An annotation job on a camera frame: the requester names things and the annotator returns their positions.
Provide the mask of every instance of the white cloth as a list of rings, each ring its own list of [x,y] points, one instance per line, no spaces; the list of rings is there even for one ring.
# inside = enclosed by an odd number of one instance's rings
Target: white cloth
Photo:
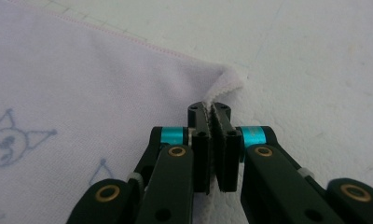
[[[152,127],[187,126],[189,105],[240,86],[225,66],[0,1],[0,223],[65,223],[91,184],[126,180]]]

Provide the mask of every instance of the white surface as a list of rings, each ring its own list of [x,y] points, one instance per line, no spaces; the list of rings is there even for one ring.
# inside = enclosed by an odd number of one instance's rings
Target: white surface
[[[373,187],[373,1],[40,1],[29,4],[236,68],[234,125],[269,125],[301,165]],[[211,223],[242,223],[215,196]]]

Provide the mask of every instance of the white fabric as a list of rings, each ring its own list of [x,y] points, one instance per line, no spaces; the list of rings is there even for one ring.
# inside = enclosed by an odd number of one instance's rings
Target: white fabric
[[[65,223],[91,184],[127,179],[152,127],[240,86],[225,66],[0,1],[0,223]]]

